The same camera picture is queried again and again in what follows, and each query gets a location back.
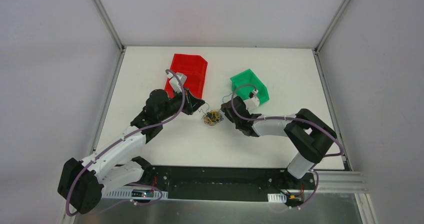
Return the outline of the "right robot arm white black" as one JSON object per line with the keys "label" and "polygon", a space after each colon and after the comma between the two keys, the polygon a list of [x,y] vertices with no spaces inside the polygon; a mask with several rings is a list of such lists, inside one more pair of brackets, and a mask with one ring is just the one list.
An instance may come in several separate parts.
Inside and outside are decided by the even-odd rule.
{"label": "right robot arm white black", "polygon": [[297,155],[288,165],[284,184],[296,189],[304,182],[304,175],[320,163],[337,140],[335,131],[308,109],[288,116],[252,114],[240,97],[220,107],[235,128],[250,137],[281,136],[290,139]]}

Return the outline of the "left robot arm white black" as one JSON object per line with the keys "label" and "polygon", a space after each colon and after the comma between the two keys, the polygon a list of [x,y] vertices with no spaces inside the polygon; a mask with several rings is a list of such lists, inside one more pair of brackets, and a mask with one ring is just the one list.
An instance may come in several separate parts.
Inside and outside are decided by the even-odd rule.
{"label": "left robot arm white black", "polygon": [[188,88],[175,92],[172,98],[163,89],[152,91],[142,111],[108,146],[81,160],[70,158],[65,162],[57,192],[66,200],[67,215],[89,213],[104,195],[124,185],[149,185],[153,174],[139,156],[143,146],[165,123],[180,113],[192,115],[204,104]]}

